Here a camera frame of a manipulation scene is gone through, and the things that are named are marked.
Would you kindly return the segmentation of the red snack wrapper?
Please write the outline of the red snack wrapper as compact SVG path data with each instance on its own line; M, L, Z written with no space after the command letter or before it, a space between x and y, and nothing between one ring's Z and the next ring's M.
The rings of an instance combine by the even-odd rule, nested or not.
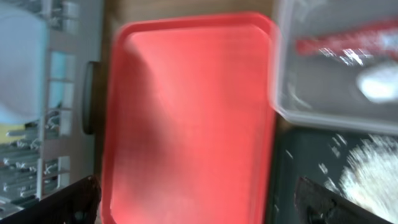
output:
M373 21L344 32L303 37L295 41L295 50L300 55L320 52L343 55L347 50L353 50L397 57L397 18Z

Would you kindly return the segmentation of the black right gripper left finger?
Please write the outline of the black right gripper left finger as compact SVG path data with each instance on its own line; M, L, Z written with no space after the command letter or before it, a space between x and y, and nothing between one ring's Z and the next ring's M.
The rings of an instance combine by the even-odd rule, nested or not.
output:
M100 201L100 182L90 175L2 219L1 224L95 224Z

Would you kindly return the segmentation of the small light blue saucer bowl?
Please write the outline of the small light blue saucer bowl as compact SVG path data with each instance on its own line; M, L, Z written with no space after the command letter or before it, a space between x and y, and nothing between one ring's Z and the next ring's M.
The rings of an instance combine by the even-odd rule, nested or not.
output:
M48 28L33 13L1 3L1 123L42 114Z

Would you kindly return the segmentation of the white paper napkin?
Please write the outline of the white paper napkin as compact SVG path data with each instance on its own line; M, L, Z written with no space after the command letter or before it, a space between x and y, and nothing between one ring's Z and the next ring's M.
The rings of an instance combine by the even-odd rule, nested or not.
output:
M373 103L397 102L397 62L383 62L363 70L357 76L356 84Z

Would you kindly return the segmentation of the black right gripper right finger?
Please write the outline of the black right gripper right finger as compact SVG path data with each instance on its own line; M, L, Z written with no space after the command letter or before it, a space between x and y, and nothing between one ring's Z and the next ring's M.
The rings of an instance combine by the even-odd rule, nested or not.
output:
M296 181L294 205L304 224L392 224L306 177Z

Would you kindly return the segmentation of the rice food waste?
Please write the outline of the rice food waste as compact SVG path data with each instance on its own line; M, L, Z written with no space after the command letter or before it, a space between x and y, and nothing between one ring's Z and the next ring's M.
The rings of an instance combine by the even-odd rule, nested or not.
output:
M333 162L342 162L337 177L332 165L319 163L323 186L373 214L397 223L397 138L368 134L349 140L334 134L327 143Z

